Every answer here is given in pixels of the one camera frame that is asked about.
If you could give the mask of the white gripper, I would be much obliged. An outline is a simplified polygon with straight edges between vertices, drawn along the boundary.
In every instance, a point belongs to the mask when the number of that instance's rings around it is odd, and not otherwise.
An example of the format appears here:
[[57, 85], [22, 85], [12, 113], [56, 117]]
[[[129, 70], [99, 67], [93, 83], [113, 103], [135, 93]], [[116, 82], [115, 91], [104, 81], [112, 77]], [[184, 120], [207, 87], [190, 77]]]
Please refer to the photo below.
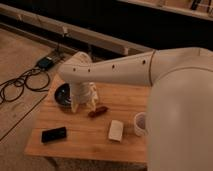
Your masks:
[[99, 103], [96, 93], [96, 86], [90, 83], [73, 83], [70, 85], [71, 108], [72, 112], [77, 112], [79, 104], [87, 103], [91, 110], [95, 110]]

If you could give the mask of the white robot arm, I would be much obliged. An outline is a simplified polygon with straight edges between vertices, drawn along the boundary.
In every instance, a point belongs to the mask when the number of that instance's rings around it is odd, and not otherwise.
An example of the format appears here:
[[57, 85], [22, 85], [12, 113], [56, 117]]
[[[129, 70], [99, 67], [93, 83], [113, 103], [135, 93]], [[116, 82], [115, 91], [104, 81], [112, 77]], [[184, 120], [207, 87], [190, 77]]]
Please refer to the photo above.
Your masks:
[[148, 171], [213, 171], [212, 50], [156, 50], [97, 63], [78, 52], [59, 75], [74, 103], [89, 99], [90, 82], [149, 86]]

